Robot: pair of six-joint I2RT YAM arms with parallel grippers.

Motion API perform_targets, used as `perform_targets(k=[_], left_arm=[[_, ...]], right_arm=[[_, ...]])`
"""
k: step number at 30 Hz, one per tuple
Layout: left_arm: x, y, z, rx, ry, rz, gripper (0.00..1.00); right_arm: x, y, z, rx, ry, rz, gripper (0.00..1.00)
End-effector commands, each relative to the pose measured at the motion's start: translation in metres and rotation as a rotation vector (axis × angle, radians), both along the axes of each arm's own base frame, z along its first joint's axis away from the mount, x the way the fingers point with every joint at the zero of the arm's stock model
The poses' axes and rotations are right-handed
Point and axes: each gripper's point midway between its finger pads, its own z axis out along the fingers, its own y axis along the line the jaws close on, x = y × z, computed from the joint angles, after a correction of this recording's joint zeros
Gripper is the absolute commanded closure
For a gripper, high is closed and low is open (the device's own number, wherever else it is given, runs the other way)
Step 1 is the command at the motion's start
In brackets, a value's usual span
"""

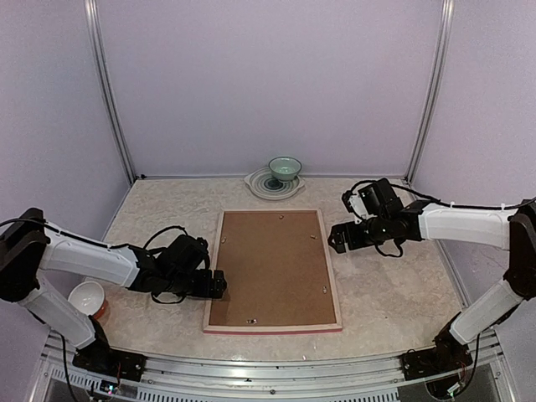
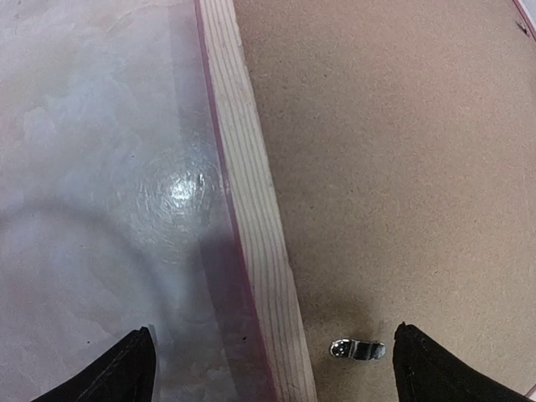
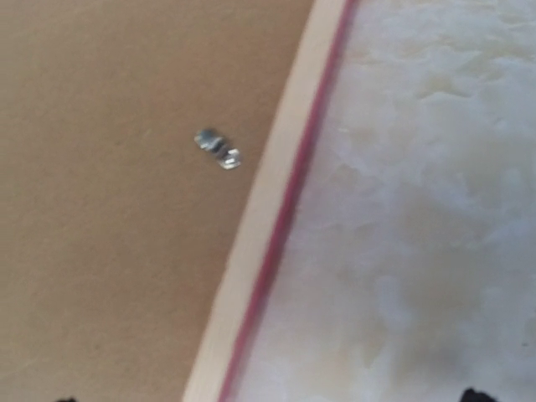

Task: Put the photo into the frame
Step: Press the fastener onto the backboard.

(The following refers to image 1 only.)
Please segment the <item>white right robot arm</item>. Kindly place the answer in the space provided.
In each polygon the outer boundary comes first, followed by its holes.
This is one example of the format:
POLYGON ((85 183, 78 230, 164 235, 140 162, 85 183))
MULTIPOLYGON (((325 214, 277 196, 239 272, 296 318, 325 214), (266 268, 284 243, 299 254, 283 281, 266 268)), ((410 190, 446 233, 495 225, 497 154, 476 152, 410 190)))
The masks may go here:
POLYGON ((394 257, 403 256, 407 241, 453 241, 485 245, 508 252, 508 268, 464 312, 436 336, 429 365, 445 372, 461 357, 461 348, 489 327, 505 320, 517 307, 535 297, 535 201, 499 206, 445 203, 412 192, 405 205, 388 179, 363 180, 342 195, 353 220, 335 224, 328 245, 339 254, 392 242, 394 257))

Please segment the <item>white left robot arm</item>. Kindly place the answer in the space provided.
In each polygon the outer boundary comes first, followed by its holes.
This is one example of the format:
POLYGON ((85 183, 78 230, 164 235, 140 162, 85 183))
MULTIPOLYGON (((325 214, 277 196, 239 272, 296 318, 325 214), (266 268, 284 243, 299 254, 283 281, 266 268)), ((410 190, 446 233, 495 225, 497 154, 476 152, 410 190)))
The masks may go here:
POLYGON ((102 373, 116 366, 115 350, 101 325, 73 307, 45 278, 45 271, 107 281, 152 298, 170 293, 181 300, 220 299, 227 288, 223 271, 210 267, 207 241, 186 231, 156 249, 108 245, 61 229, 36 208, 1 226, 2 300, 26 308, 102 373))

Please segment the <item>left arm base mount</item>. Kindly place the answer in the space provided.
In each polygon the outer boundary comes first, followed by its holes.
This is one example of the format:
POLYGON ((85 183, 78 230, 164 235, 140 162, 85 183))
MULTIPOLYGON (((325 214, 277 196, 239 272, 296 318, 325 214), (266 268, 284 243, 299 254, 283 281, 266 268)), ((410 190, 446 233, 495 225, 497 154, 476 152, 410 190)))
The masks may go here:
POLYGON ((95 329, 95 339, 88 346, 76 349, 73 365, 117 380, 140 382, 147 357, 112 348, 102 326, 93 317, 90 322, 95 329))

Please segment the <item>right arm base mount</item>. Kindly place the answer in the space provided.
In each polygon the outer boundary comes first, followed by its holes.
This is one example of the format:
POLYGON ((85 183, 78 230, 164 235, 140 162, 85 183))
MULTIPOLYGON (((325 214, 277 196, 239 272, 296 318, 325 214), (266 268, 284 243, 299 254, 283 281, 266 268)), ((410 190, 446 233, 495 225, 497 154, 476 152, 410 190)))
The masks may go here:
POLYGON ((400 362, 406 381, 448 373, 473 364, 469 347, 453 337, 449 325, 435 336, 433 347, 411 349, 400 356, 400 362))

